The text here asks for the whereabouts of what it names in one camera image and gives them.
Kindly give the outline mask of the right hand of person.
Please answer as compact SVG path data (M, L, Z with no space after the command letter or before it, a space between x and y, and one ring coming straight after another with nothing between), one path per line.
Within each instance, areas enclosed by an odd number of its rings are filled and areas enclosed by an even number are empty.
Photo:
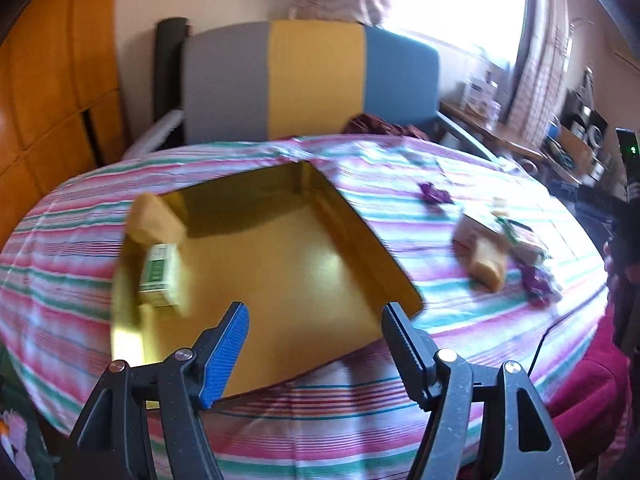
M614 302L620 289L620 272L618 264L614 258L613 240L608 240L603 245L604 270L608 274L608 301ZM640 266L638 262L628 264L624 272L626 280L631 285L638 285L640 281Z

